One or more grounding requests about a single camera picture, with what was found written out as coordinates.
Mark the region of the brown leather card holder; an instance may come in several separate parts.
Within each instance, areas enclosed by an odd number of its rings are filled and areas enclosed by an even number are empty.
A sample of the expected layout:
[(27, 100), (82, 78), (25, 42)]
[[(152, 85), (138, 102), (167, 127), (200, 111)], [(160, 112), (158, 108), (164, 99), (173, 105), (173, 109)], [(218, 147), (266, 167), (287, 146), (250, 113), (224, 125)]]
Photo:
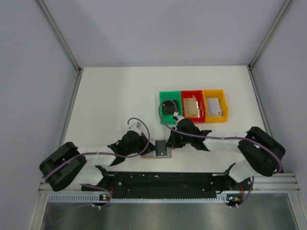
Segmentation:
[(151, 151), (141, 156), (143, 159), (169, 159), (172, 158), (172, 149), (166, 147), (165, 152)]

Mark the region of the black credit card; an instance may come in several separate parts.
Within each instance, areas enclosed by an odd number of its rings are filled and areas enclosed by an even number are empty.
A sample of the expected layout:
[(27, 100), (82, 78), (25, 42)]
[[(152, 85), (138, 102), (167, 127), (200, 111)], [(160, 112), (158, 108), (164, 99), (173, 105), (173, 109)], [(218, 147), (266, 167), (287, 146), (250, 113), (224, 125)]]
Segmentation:
[(166, 157), (167, 156), (167, 147), (166, 147), (166, 140), (157, 140), (155, 142), (156, 146), (156, 157)]

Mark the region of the green plastic bin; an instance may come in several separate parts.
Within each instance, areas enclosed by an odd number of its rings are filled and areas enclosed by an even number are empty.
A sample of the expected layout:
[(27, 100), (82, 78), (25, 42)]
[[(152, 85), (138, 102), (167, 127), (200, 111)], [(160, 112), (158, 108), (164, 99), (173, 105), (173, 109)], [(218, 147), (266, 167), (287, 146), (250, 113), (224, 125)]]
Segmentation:
[(160, 100), (160, 103), (162, 103), (161, 115), (162, 115), (163, 120), (168, 125), (175, 124), (176, 122), (173, 119), (173, 114), (175, 112), (175, 106), (169, 100), (172, 100), (176, 104), (178, 114), (183, 115), (181, 91), (159, 92), (159, 100)]

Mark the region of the yellow plastic bin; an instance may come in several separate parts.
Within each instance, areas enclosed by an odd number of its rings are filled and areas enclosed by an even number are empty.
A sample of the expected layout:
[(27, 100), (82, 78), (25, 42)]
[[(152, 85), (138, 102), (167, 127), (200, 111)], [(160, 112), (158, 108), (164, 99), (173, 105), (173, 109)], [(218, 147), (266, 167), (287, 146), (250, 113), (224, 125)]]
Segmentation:
[(222, 89), (203, 90), (205, 122), (220, 123), (228, 120), (228, 106)]

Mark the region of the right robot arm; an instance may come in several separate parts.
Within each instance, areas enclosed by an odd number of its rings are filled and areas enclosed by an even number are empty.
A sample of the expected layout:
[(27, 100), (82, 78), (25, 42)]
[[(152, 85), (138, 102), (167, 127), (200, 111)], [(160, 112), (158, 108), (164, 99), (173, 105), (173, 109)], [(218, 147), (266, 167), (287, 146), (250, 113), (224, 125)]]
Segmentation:
[(194, 123), (175, 112), (176, 127), (171, 129), (167, 146), (174, 149), (187, 144), (201, 151), (223, 151), (242, 154), (244, 160), (232, 164), (225, 172), (224, 184), (234, 190), (255, 175), (271, 177), (282, 169), (285, 148), (257, 126), (238, 133), (200, 130)]

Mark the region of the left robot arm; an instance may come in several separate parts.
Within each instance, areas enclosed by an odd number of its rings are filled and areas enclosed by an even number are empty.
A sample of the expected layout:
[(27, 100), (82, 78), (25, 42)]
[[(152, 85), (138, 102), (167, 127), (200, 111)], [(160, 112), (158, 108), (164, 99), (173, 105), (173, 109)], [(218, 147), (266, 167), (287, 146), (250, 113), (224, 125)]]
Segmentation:
[(113, 144), (100, 148), (79, 148), (73, 142), (66, 142), (43, 160), (39, 169), (54, 192), (70, 185), (88, 184), (98, 190), (107, 188), (109, 179), (103, 171), (105, 166), (116, 166), (125, 159), (155, 151), (150, 134), (141, 132), (145, 123), (134, 118), (123, 137)]

